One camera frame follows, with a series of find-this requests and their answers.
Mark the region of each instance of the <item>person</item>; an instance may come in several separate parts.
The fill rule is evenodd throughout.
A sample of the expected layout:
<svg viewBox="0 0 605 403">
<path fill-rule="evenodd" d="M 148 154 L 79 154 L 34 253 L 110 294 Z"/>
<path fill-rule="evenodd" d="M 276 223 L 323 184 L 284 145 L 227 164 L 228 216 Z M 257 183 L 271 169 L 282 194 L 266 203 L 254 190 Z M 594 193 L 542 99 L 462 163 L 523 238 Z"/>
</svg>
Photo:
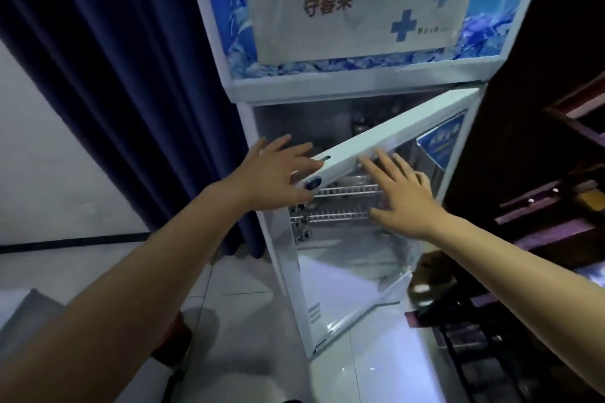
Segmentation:
<svg viewBox="0 0 605 403">
<path fill-rule="evenodd" d="M 71 303 L 0 370 L 0 402 L 112 402 L 149 357 L 227 231 L 252 210 L 311 201 L 291 184 L 322 162 L 290 136 L 257 142 L 227 178 L 209 185 L 144 244 Z M 605 291 L 593 282 L 447 213 L 426 175 L 376 150 L 361 164 L 390 210 L 370 216 L 427 240 L 456 260 L 569 367 L 605 394 Z"/>
</svg>

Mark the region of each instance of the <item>white wall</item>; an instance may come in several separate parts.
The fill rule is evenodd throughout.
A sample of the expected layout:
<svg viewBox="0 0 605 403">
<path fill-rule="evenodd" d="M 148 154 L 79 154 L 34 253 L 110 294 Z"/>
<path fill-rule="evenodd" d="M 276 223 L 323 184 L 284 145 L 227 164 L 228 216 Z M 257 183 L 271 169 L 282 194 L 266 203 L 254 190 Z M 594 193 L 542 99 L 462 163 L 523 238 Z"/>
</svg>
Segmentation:
<svg viewBox="0 0 605 403">
<path fill-rule="evenodd" d="M 147 231 L 0 42 L 0 245 Z"/>
</svg>

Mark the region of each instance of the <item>blue curtain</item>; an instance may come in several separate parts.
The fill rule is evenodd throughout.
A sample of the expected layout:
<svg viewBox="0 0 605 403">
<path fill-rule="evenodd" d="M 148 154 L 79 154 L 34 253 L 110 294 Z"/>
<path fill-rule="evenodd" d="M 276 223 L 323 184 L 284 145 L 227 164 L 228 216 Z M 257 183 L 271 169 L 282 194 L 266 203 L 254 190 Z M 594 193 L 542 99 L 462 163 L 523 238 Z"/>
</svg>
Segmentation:
<svg viewBox="0 0 605 403">
<path fill-rule="evenodd" d="M 195 0 L 0 0 L 0 35 L 152 231 L 246 153 Z M 253 214 L 242 239 L 262 255 Z"/>
</svg>

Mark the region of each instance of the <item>black baseboard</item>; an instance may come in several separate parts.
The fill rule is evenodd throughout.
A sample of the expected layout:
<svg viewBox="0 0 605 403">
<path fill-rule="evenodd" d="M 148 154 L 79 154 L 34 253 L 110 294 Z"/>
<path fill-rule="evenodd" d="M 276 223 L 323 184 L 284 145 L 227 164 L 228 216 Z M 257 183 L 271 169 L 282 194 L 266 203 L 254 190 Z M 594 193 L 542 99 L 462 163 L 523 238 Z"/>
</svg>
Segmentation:
<svg viewBox="0 0 605 403">
<path fill-rule="evenodd" d="M 113 234 L 111 236 L 80 237 L 77 239 L 60 239 L 56 241 L 28 242 L 26 244 L 0 245 L 0 254 L 30 252 L 33 250 L 63 249 L 65 247 L 84 247 L 87 245 L 122 244 L 125 242 L 146 241 L 150 233 L 133 232 Z"/>
</svg>

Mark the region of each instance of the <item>display refrigerator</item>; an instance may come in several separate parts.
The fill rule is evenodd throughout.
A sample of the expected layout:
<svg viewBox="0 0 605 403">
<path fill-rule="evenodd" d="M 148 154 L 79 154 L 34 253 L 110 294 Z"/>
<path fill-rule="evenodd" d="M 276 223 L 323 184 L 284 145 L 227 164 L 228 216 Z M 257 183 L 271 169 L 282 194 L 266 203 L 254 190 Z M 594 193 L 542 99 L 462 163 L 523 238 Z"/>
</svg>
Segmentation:
<svg viewBox="0 0 605 403">
<path fill-rule="evenodd" d="M 309 358 L 405 296 L 421 243 L 368 216 L 385 198 L 358 163 L 397 152 L 443 201 L 487 82 L 531 0 L 197 0 L 249 145 L 314 143 L 314 200 L 258 212 Z"/>
</svg>

